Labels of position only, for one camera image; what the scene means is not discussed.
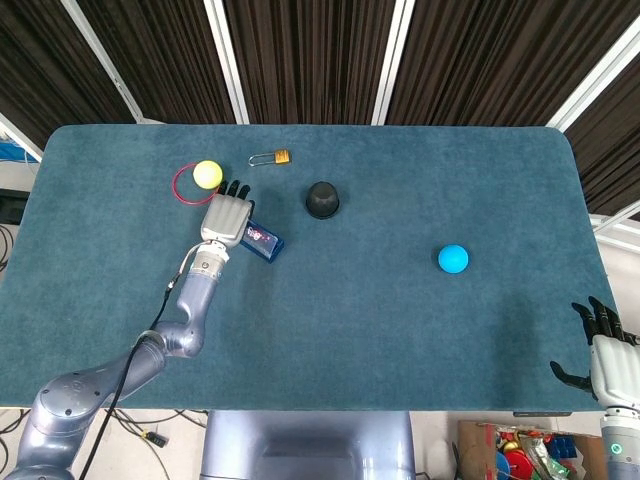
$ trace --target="red object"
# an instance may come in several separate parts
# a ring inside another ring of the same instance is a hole
[[[213,199],[213,197],[216,195],[216,193],[218,193],[218,189],[216,188],[213,193],[211,195],[209,195],[207,198],[203,198],[202,200],[187,200],[186,198],[184,198],[182,195],[180,195],[180,192],[178,192],[178,178],[180,177],[180,175],[182,175],[186,170],[189,170],[191,168],[195,168],[195,166],[197,165],[197,162],[191,162],[191,163],[187,163],[184,167],[182,167],[180,170],[178,170],[176,172],[176,174],[173,176],[173,180],[171,181],[171,191],[173,192],[174,197],[176,197],[178,200],[180,200],[182,203],[186,203],[187,205],[204,205],[206,203],[209,203],[211,201],[211,199]]]
[[[511,467],[511,476],[518,480],[531,480],[533,464],[522,450],[512,450],[504,454]]]

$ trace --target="robotic hand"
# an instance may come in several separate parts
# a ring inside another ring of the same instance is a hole
[[[187,253],[167,286],[160,313],[134,347],[109,363],[55,378],[38,392],[20,439],[16,468],[7,480],[73,480],[69,469],[100,408],[110,404],[112,409],[119,399],[155,378],[164,369],[167,356],[194,357],[200,352],[207,310],[229,260],[227,252],[240,243],[253,210],[253,203],[245,200],[249,186],[238,191],[239,186],[234,181],[227,191],[226,183],[220,185],[202,222],[203,241]],[[187,319],[158,323],[169,294],[194,251],[195,258],[177,302]],[[92,455],[105,427],[106,421]],[[89,465],[87,462],[81,479]]]
[[[640,338],[625,332],[618,315],[589,297],[593,313],[577,303],[591,349],[591,375],[567,374],[556,362],[551,370],[564,384],[591,393],[606,409],[600,421],[609,480],[640,478]]]

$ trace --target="table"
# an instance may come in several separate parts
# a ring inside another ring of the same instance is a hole
[[[247,165],[278,148],[290,165]],[[206,211],[175,200],[171,178],[206,158],[252,186],[254,219],[286,246],[271,265],[231,252],[203,352],[169,360],[127,406],[597,408],[549,368],[589,368],[570,302],[613,304],[561,133],[310,125],[59,129],[0,287],[1,405],[29,405],[148,326]],[[319,180],[340,194],[328,220],[304,208]],[[437,267],[448,243],[470,252],[462,274]]]

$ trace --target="cardboard box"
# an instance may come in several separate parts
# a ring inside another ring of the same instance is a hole
[[[557,435],[572,435],[576,448],[584,456],[582,468],[584,480],[607,478],[606,455],[602,438],[577,435],[571,432],[554,432],[531,426],[495,425],[491,423],[460,421],[458,423],[458,451],[463,480],[496,480],[496,431],[536,431]]]

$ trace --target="black cup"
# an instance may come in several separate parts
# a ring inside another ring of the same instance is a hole
[[[328,182],[314,183],[307,193],[306,205],[312,217],[320,220],[332,217],[340,206],[338,191]]]

